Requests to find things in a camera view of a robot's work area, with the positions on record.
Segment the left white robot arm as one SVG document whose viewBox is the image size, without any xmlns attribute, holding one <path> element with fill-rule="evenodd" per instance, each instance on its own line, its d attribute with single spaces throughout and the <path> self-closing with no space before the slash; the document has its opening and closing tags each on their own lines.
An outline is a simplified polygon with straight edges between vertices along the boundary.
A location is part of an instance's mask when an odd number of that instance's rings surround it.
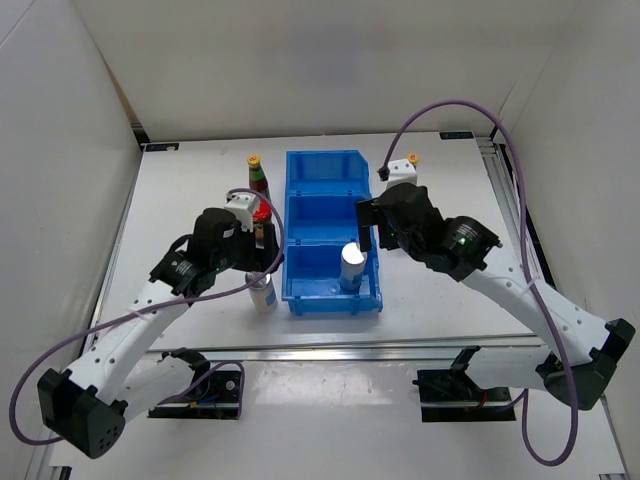
<svg viewBox="0 0 640 480">
<path fill-rule="evenodd" d="M 87 457 L 112 448 L 126 423 L 163 403 L 208 397 L 211 363 L 187 349 L 165 352 L 134 369 L 161 334 L 205 296 L 227 270 L 272 272 L 282 261 L 279 221 L 256 226 L 251 214 L 207 208 L 192 233 L 176 239 L 130 310 L 62 371 L 47 370 L 37 390 L 43 422 Z"/>
</svg>

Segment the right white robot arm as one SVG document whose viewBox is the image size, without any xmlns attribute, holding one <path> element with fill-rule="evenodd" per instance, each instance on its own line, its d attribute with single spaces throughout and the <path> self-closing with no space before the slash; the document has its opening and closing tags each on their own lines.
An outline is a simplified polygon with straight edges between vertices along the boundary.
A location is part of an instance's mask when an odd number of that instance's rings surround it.
<svg viewBox="0 0 640 480">
<path fill-rule="evenodd" d="M 356 216 L 362 251 L 371 249 L 376 229 L 382 248 L 402 249 L 484 295 L 544 343 L 526 351 L 466 347 L 448 369 L 436 371 L 433 389 L 464 400 L 497 387 L 543 390 L 582 411 L 597 403 L 635 334 L 629 322 L 606 321 L 545 281 L 527 279 L 495 233 L 468 216 L 442 217 L 424 186 L 395 185 L 357 202 Z"/>
</svg>

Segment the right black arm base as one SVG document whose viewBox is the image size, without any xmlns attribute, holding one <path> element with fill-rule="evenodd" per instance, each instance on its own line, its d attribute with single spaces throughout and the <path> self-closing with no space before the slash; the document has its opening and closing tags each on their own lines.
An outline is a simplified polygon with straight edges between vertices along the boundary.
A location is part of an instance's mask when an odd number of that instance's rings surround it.
<svg viewBox="0 0 640 480">
<path fill-rule="evenodd" d="M 482 423 L 516 420 L 510 390 L 483 389 L 466 374 L 479 346 L 464 348 L 448 369 L 418 370 L 417 387 L 423 423 Z"/>
</svg>

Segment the silver-lid bead jar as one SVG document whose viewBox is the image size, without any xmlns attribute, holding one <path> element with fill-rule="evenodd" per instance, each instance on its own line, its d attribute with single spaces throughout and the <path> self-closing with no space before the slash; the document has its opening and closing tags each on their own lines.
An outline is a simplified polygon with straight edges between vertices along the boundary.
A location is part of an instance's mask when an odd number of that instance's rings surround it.
<svg viewBox="0 0 640 480">
<path fill-rule="evenodd" d="M 249 284 L 248 291 L 256 311 L 268 314 L 277 308 L 277 295 L 272 276 L 265 274 L 260 280 L 257 280 L 259 275 L 260 272 L 247 272 L 245 283 Z"/>
<path fill-rule="evenodd" d="M 343 291 L 353 293 L 360 289 L 366 262 L 367 253 L 360 249 L 357 242 L 348 243 L 342 248 L 339 284 Z"/>
</svg>

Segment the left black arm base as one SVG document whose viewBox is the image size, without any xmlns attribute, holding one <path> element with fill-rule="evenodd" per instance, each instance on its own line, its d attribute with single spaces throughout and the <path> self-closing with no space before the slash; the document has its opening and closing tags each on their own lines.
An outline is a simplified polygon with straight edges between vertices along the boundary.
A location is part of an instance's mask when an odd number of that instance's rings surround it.
<svg viewBox="0 0 640 480">
<path fill-rule="evenodd" d="M 177 400 L 165 401 L 148 411 L 152 419 L 239 420 L 243 409 L 246 371 L 238 361 L 212 364 L 196 350 L 163 352 L 162 358 L 180 359 L 194 372 L 194 387 Z"/>
</svg>

